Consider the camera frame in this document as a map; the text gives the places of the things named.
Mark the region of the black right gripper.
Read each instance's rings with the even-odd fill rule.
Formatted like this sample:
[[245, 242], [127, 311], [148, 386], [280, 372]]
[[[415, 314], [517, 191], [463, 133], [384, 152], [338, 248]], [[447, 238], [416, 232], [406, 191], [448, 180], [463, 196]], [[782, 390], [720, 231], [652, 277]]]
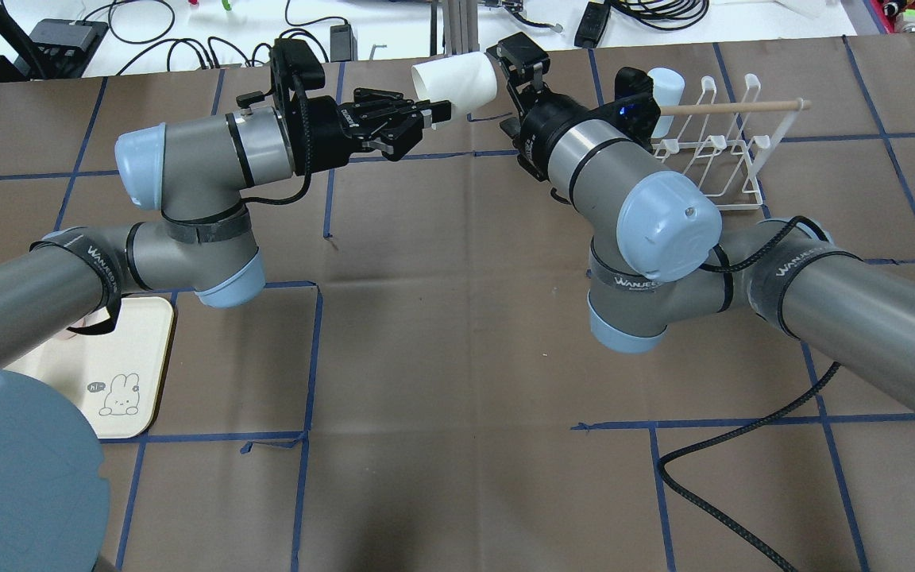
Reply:
[[545, 83], [549, 54], [526, 33], [498, 40], [487, 54], [504, 73], [506, 91], [518, 114], [505, 120], [505, 133], [518, 151], [519, 165], [536, 179], [548, 179], [556, 142], [589, 110], [570, 95], [550, 90]]

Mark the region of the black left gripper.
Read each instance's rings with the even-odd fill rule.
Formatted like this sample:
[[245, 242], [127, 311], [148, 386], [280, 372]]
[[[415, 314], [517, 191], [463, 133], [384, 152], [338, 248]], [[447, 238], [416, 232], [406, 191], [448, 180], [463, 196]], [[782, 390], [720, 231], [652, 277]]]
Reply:
[[424, 128], [453, 119], [450, 100], [416, 101], [402, 93], [356, 88], [353, 101], [338, 105], [329, 95], [295, 93], [295, 170], [323, 172], [348, 164], [353, 153], [381, 152], [402, 160], [423, 138]]

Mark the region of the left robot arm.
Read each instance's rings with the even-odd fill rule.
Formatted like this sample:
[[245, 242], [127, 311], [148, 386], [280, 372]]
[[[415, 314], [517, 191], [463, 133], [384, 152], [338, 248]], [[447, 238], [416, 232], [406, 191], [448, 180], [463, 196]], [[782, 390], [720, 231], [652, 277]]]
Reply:
[[353, 153], [399, 160], [453, 117], [439, 95], [357, 88], [310, 99], [301, 84], [240, 95], [238, 109], [125, 133], [115, 145], [132, 203], [160, 220], [74, 226], [0, 265], [0, 571], [95, 571], [110, 511], [102, 447], [61, 393], [8, 363], [48, 338], [108, 334], [124, 296], [189, 288], [208, 307], [264, 289], [264, 261], [242, 192], [345, 166]]

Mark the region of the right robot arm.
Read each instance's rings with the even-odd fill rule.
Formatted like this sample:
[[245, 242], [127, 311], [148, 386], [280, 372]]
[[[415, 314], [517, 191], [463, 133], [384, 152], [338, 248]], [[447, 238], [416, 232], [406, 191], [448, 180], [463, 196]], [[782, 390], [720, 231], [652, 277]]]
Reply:
[[748, 307], [915, 412], [915, 283], [839, 249], [803, 216], [723, 231], [722, 214], [651, 144], [684, 86], [621, 68], [612, 102], [587, 109], [545, 83], [550, 57], [517, 33], [488, 50], [516, 116], [519, 165], [591, 224], [589, 328], [621, 354], [655, 348], [671, 323]]

